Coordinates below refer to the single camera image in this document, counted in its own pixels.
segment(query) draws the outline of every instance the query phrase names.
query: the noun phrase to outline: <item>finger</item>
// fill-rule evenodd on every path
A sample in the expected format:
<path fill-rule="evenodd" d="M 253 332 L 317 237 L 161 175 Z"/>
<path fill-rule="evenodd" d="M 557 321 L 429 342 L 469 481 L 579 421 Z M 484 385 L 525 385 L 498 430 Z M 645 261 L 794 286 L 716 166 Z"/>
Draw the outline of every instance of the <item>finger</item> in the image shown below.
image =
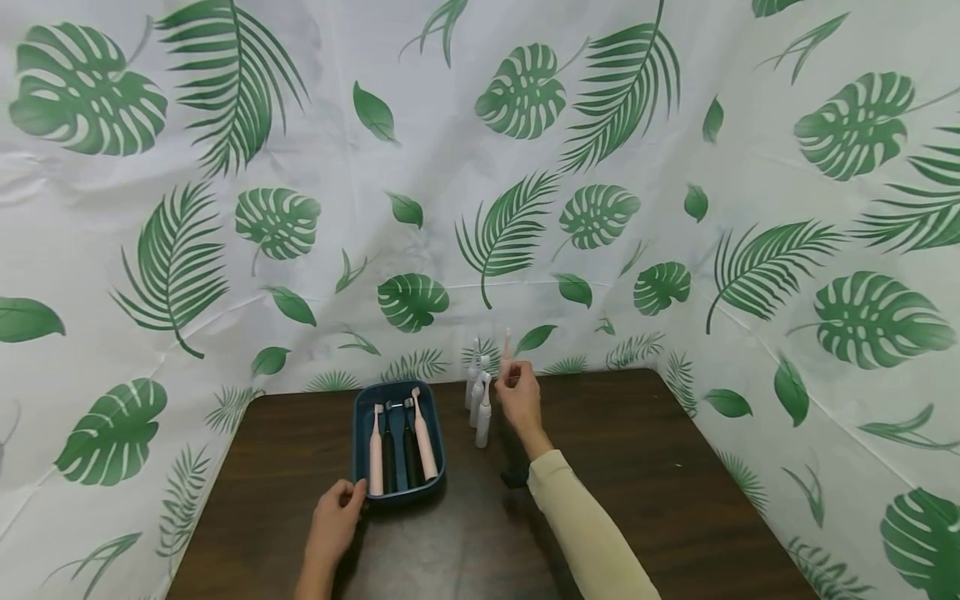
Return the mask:
<path fill-rule="evenodd" d="M 364 500 L 367 499 L 367 480 L 361 479 L 353 486 L 353 495 L 350 497 L 350 502 L 347 504 L 346 510 L 351 511 L 354 515 L 360 515 L 360 509 L 363 508 Z"/>

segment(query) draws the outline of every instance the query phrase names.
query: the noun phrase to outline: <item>right hand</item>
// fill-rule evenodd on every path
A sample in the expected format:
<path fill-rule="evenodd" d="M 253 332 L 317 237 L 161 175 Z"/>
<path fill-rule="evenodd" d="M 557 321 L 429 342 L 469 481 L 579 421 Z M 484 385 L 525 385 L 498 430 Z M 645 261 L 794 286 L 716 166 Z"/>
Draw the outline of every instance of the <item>right hand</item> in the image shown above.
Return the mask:
<path fill-rule="evenodd" d="M 514 362 L 507 378 L 518 373 L 519 380 L 513 388 L 507 385 L 503 377 L 496 380 L 494 388 L 503 405 L 504 416 L 520 438 L 523 438 L 543 430 L 540 423 L 540 384 L 537 383 L 533 367 L 527 361 Z"/>

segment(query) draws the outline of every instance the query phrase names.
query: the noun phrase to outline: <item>leaf print fabric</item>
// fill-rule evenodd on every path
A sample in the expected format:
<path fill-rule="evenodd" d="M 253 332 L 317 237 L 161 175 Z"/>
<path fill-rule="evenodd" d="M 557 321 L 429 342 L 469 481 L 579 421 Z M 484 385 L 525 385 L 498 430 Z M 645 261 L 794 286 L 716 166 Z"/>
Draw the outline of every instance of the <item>leaf print fabric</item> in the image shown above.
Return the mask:
<path fill-rule="evenodd" d="M 656 371 L 822 598 L 958 600 L 956 0 L 701 4 L 8 3 L 0 596 L 162 597 L 255 401 L 509 327 Z"/>

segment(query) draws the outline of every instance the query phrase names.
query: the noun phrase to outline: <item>cream long sleeve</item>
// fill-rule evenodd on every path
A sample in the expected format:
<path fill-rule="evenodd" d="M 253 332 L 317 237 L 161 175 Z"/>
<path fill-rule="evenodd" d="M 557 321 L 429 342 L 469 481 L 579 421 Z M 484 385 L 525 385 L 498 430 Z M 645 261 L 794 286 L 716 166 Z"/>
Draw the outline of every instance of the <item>cream long sleeve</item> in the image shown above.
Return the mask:
<path fill-rule="evenodd" d="M 560 450 L 530 464 L 530 493 L 560 543 L 584 600 L 660 600 L 646 571 L 607 511 Z"/>

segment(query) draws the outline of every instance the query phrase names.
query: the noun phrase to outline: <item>blue tray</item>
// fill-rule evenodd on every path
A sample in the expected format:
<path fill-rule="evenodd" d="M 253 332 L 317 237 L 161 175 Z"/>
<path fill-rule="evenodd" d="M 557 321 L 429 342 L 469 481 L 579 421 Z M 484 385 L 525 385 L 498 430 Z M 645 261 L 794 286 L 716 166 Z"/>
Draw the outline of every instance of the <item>blue tray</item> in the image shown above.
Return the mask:
<path fill-rule="evenodd" d="M 379 496 L 367 494 L 367 499 L 376 506 L 406 504 L 423 499 L 435 493 L 446 477 L 446 459 L 444 440 L 440 435 L 440 420 L 437 418 L 437 406 L 434 403 L 430 386 L 418 379 L 392 381 L 370 386 L 357 395 L 353 401 L 353 481 L 367 477 L 370 465 L 370 435 L 373 432 L 373 406 L 375 404 L 401 403 L 411 396 L 414 388 L 420 388 L 420 413 L 426 421 L 430 443 L 433 446 L 434 459 L 437 461 L 438 476 L 424 485 L 411 489 L 407 484 L 406 461 L 403 454 L 403 419 L 410 420 L 414 426 L 414 411 L 395 408 L 380 413 L 380 434 L 383 434 L 384 418 L 390 419 L 390 429 L 394 436 L 394 456 L 396 457 L 397 492 Z"/>

